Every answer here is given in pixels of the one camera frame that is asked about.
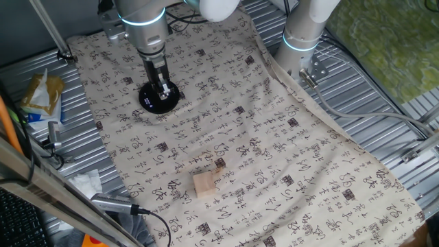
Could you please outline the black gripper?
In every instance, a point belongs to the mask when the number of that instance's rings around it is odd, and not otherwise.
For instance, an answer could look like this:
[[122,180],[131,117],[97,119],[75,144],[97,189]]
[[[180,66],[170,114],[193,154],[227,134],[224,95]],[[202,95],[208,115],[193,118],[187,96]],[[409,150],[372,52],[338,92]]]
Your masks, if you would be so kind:
[[156,97],[161,100],[167,99],[171,93],[171,89],[169,87],[169,70],[165,55],[157,54],[147,56],[141,54],[141,59]]

